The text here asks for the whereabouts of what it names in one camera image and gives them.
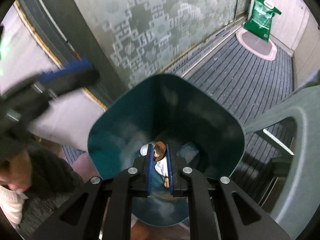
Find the person's left hand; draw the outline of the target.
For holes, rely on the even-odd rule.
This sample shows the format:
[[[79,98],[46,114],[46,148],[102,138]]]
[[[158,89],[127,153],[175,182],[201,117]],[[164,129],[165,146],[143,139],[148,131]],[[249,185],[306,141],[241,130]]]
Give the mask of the person's left hand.
[[[33,167],[26,150],[22,150],[1,164],[1,185],[23,193],[32,185]]]

